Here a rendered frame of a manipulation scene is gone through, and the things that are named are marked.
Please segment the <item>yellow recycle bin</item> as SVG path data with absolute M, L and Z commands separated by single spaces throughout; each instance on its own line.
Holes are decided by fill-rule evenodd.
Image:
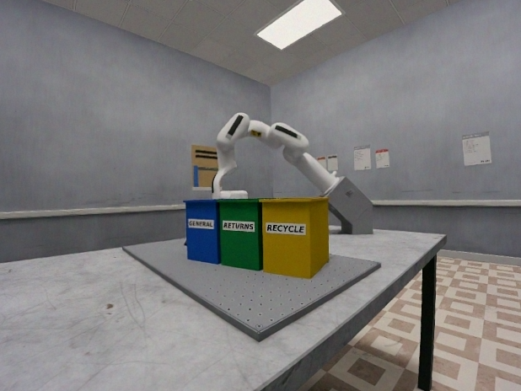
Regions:
M 329 260 L 330 197 L 264 199 L 263 271 L 311 279 Z

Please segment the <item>green returns bin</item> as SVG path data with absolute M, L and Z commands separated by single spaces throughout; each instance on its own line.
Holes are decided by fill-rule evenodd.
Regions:
M 262 202 L 217 200 L 220 206 L 221 265 L 263 270 Z

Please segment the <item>blue bin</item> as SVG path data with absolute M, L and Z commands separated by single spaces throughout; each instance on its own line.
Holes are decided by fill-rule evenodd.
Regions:
M 185 202 L 187 259 L 221 264 L 220 211 L 217 200 Z

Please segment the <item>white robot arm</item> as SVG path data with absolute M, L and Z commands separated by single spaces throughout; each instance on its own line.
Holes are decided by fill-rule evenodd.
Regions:
M 221 178 L 237 169 L 234 144 L 244 137 L 254 137 L 273 149 L 283 144 L 283 157 L 321 191 L 321 196 L 328 194 L 340 180 L 335 177 L 336 171 L 329 174 L 306 153 L 308 140 L 290 126 L 276 123 L 269 127 L 260 121 L 251 121 L 245 113 L 238 113 L 217 137 L 218 172 L 212 180 L 212 199 L 248 199 L 248 193 L 243 190 L 220 191 Z

